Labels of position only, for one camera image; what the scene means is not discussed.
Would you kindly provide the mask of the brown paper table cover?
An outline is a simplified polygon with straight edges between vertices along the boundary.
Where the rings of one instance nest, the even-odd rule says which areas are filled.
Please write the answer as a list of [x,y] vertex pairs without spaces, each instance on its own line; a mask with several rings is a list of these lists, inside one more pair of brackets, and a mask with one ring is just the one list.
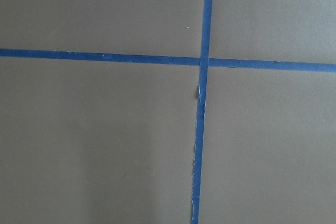
[[[204,0],[1,0],[1,49],[200,57]],[[335,64],[335,0],[213,0],[209,59]],[[1,223],[191,223],[198,66],[1,56]],[[335,223],[335,73],[208,66],[198,223]]]

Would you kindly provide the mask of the blue tape strip crosswise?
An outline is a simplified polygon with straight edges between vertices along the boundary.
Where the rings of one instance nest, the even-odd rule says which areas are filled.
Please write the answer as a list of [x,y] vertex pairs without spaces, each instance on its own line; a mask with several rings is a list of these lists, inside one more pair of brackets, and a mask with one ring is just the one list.
[[[198,66],[201,63],[201,59],[199,57],[194,58],[194,57],[178,57],[178,56],[125,55],[125,54],[108,54],[108,53],[96,53],[96,52],[45,51],[45,50],[3,49],[3,48],[1,49],[1,56],[40,58],[40,59],[150,63],[150,64],[183,65],[183,66]],[[210,58],[208,60],[208,65],[210,67],[225,67],[225,68],[269,69],[269,70],[335,73],[335,64],[331,63]]]

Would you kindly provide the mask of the blue tape strip lengthwise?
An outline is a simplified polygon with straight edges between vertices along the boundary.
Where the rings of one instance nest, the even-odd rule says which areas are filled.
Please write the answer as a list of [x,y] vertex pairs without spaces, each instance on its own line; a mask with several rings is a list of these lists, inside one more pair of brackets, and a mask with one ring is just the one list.
[[195,125],[194,163],[193,163],[193,180],[192,180],[192,196],[191,196],[192,224],[198,223],[199,219],[209,48],[210,48],[211,24],[212,24],[212,5],[213,0],[204,0],[201,51],[199,57],[200,63],[199,63],[199,76],[198,76],[198,101],[197,101],[196,125]]

